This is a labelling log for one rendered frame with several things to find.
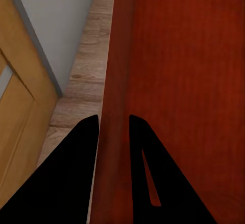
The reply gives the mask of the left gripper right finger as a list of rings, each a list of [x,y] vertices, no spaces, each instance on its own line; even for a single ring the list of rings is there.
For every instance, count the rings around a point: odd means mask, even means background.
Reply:
[[[217,224],[148,122],[129,115],[134,224]],[[161,207],[151,204],[144,152]]]

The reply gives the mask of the storage box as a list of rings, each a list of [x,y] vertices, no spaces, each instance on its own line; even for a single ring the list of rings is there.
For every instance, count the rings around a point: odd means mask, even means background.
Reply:
[[[114,0],[89,224],[134,224],[129,115],[217,224],[245,224],[245,0]]]

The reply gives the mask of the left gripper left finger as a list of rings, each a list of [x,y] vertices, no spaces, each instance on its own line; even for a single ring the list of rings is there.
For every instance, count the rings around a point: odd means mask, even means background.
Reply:
[[[0,210],[0,224],[86,224],[98,115],[81,120]]]

